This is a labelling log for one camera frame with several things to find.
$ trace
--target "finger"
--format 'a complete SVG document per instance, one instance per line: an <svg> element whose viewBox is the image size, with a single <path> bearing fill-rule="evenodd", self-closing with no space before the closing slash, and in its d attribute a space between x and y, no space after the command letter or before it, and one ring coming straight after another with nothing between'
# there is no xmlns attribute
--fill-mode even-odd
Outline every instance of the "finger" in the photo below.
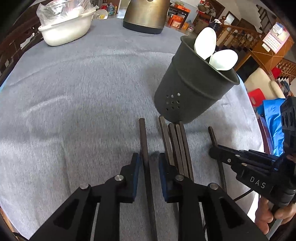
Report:
<svg viewBox="0 0 296 241"><path fill-rule="evenodd" d="M296 163L296 157L294 155L293 156L287 155L287 159Z"/></svg>
<svg viewBox="0 0 296 241"><path fill-rule="evenodd" d="M268 200L265 198L265 197L261 197L259 198L259 202L258 202L258 205L267 205L268 204Z"/></svg>
<svg viewBox="0 0 296 241"><path fill-rule="evenodd" d="M255 220L255 224L257 225L258 228L260 228L260 230L264 233L264 234L267 234L268 231L269 231L269 227L268 227L268 224L264 221L256 221Z"/></svg>
<svg viewBox="0 0 296 241"><path fill-rule="evenodd" d="M295 203L290 203L286 207L282 207L279 210L276 211L274 214L274 217L276 219L286 219L289 217L293 217L296 213L296 204Z"/></svg>
<svg viewBox="0 0 296 241"><path fill-rule="evenodd" d="M271 211L265 207L258 208L255 212L255 217L257 220L264 221L266 223L271 223L274 219Z"/></svg>
<svg viewBox="0 0 296 241"><path fill-rule="evenodd" d="M261 197L258 202L258 209L256 210L255 216L257 220L265 221L270 223L273 220L273 215L268 209L268 200L264 197Z"/></svg>
<svg viewBox="0 0 296 241"><path fill-rule="evenodd" d="M293 217L294 217L294 216L291 216L291 217L289 217L289 218L284 219L284 220L281 222L281 225L286 224L287 222L291 221L291 219L292 219Z"/></svg>

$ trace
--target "gray tablecloth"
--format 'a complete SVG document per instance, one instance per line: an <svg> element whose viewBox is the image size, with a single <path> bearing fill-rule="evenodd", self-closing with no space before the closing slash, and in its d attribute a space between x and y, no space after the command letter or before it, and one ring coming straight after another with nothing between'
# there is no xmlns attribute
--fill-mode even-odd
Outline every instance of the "gray tablecloth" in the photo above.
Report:
<svg viewBox="0 0 296 241"><path fill-rule="evenodd" d="M22 235L29 238L81 183L98 185L118 174L140 150L143 117L159 240L177 240L172 205L161 193L157 152L164 146L153 95L181 35L169 28L143 34L124 29L120 19L95 20L74 42L50 47L42 41L23 55L0 92L0 205ZM220 183L208 155L208 126L222 145L263 151L241 83L185 126L196 183ZM248 190L225 169L232 198ZM239 205L247 212L252 200L248 195ZM142 168L134 204L121 204L120 239L151 240Z"/></svg>

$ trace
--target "dark green utensil holder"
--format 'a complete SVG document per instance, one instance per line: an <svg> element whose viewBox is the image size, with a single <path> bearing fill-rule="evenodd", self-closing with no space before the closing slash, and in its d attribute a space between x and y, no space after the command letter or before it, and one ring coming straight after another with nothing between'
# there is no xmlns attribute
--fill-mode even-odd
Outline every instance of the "dark green utensil holder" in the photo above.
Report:
<svg viewBox="0 0 296 241"><path fill-rule="evenodd" d="M239 78L234 69L217 71L193 49L195 39L181 44L154 95L158 112L168 121L189 123L220 100Z"/></svg>

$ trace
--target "wooden chair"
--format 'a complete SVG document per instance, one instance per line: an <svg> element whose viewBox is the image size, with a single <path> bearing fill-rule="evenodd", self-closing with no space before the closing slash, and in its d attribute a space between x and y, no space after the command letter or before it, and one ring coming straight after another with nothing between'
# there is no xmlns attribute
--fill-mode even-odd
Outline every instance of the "wooden chair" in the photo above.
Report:
<svg viewBox="0 0 296 241"><path fill-rule="evenodd" d="M36 15L38 5L33 5L24 12L12 26L7 37L0 43L0 86L11 73L24 52L43 39L41 33L38 32L38 27L41 25ZM34 36L30 39L29 43L21 48L20 45L30 38L32 34Z"/></svg>

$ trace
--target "kettle base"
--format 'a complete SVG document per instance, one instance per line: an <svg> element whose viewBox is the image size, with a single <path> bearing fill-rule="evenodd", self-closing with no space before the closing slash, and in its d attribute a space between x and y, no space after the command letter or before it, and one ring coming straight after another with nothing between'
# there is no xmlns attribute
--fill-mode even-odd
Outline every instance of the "kettle base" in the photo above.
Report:
<svg viewBox="0 0 296 241"><path fill-rule="evenodd" d="M128 23L126 21L123 21L123 27L132 31L141 32L145 34L160 34L163 30L163 28L145 27L133 23Z"/></svg>

